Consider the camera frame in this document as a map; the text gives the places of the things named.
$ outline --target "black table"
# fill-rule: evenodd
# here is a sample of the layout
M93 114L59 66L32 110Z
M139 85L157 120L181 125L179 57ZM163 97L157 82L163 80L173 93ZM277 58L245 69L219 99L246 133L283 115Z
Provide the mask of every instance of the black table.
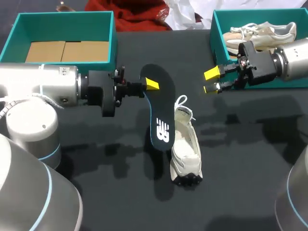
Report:
M124 98L114 118L102 118L96 107L59 111L60 170L82 195L84 231L278 230L274 201L305 147L298 123L308 121L307 93L205 95L203 72L213 67L208 36L205 30L118 33L117 60L128 80L145 64L159 64L177 96L188 96L203 161L199 186L171 183L169 154L148 142L145 99Z

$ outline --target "cardboard piece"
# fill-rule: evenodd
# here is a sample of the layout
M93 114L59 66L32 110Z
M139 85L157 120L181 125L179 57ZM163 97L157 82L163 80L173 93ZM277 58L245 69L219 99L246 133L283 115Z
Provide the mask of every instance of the cardboard piece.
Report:
M109 42L32 42L26 63L44 62L107 62Z
M61 61L65 42L32 42L26 63L45 63Z
M66 42L62 62L108 61L109 42L81 41Z

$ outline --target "black insole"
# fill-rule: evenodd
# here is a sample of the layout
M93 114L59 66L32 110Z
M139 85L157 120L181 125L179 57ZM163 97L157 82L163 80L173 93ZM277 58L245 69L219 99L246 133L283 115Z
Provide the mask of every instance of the black insole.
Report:
M144 94L151 107L152 145L155 149L167 151L172 148L175 137L173 80L167 71L154 64L144 66L140 78L148 78L159 84L159 90L147 90Z

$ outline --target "shoelace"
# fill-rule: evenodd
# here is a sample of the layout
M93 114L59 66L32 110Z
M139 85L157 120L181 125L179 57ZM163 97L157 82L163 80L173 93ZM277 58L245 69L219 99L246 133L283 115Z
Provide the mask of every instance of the shoelace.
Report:
M252 32L252 33L258 33L258 25L255 23L248 23L242 27L231 27L230 32L240 32L242 36L242 41L244 40L245 36L247 33Z
M174 103L174 111L176 111L178 108L185 108L186 110L188 110L191 113L191 118L189 119L189 121L191 121L191 119L196 120L195 118L193 118L193 113L192 113L193 111L190 108L183 106L183 104L186 101L187 101L186 95L181 95L180 97L178 97L178 99Z

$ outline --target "white sneaker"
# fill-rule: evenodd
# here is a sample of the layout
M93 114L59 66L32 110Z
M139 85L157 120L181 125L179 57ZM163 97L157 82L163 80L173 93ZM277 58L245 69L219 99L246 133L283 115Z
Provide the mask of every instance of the white sneaker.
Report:
M269 22L259 25L249 23L242 27L231 27L230 32L223 35L227 50L235 55L238 53L239 44L242 42L252 41L256 50L264 51L287 42L293 42L295 37L295 23L275 26Z
M174 105L175 141L171 149L170 174L177 185L192 185L202 181L201 153L193 129L191 109L183 106L186 95L181 95Z

